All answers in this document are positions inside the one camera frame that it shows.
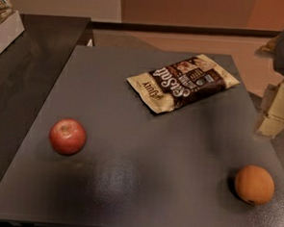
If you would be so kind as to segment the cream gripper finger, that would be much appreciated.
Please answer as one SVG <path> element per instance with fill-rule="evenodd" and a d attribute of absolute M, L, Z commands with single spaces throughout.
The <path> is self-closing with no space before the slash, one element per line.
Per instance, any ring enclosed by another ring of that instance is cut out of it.
<path fill-rule="evenodd" d="M 261 102 L 257 133 L 274 138 L 284 130 L 284 80 L 277 86 L 267 85 Z"/>
<path fill-rule="evenodd" d="M 278 40 L 279 40 L 278 36 L 271 38 L 267 43 L 261 45 L 256 50 L 256 54 L 262 55 L 263 57 L 271 57 L 274 54 L 274 49 L 276 47 Z"/>

